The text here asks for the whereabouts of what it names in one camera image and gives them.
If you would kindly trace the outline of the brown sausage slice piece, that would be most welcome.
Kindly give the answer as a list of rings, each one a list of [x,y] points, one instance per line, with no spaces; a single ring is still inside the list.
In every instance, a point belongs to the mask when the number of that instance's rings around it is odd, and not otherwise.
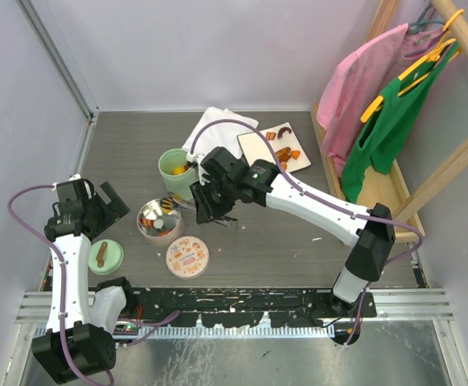
[[[154,227],[154,221],[153,220],[141,219],[141,223],[146,228],[153,228]]]

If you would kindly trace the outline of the tall green canister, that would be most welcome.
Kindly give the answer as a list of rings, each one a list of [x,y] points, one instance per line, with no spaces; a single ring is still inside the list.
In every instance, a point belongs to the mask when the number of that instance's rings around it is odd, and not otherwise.
[[[166,151],[158,160],[158,169],[166,189],[180,198],[190,201],[192,193],[190,185],[197,181],[195,170],[190,167],[181,175],[173,175],[172,170],[177,166],[184,166],[187,152],[184,149],[171,149]]]

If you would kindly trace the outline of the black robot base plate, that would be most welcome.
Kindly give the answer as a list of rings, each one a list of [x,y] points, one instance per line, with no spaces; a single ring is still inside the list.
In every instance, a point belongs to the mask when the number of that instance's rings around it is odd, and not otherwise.
[[[313,288],[156,288],[132,289],[133,299],[119,320],[161,322],[176,310],[175,327],[255,327],[267,317],[272,328],[325,326],[329,319],[377,316],[372,294],[363,305],[344,309],[326,289]]]

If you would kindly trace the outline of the round silver tin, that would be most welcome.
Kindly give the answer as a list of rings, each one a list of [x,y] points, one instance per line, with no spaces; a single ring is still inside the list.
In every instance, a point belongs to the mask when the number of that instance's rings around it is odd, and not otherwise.
[[[183,233],[183,217],[179,209],[174,208],[173,211],[165,213],[160,204],[161,199],[153,199],[145,203],[137,214],[136,223],[139,232],[153,245],[166,246],[179,238]],[[149,219],[155,221],[162,219],[164,226],[162,228],[146,228],[142,225],[141,219]],[[172,233],[158,237],[160,232],[174,229]]]

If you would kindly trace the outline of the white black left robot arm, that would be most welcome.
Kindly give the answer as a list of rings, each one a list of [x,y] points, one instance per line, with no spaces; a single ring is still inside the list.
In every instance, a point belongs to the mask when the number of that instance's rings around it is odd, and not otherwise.
[[[51,310],[44,335],[32,341],[32,353],[57,384],[112,370],[116,322],[130,318],[138,308],[125,277],[100,283],[95,299],[89,299],[92,241],[129,213],[109,183],[101,188],[108,203],[79,175],[57,184],[54,215],[44,227],[53,268]]]

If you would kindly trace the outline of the yellow corn cob piece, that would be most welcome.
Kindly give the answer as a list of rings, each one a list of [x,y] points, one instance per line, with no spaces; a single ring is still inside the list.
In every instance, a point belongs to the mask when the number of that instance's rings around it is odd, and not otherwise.
[[[160,200],[161,208],[165,213],[169,213],[174,210],[174,201],[171,198],[165,197]]]

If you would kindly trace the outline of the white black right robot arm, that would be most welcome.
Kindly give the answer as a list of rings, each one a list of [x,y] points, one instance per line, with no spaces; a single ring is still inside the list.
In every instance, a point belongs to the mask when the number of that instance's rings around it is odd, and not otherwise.
[[[199,176],[190,186],[198,224],[225,217],[238,201],[256,203],[299,217],[351,247],[330,291],[334,314],[351,314],[363,288],[380,279],[396,240],[386,206],[378,203],[367,208],[343,202],[281,172],[271,162],[258,159],[248,164],[223,147],[207,155],[187,154],[186,159]]]

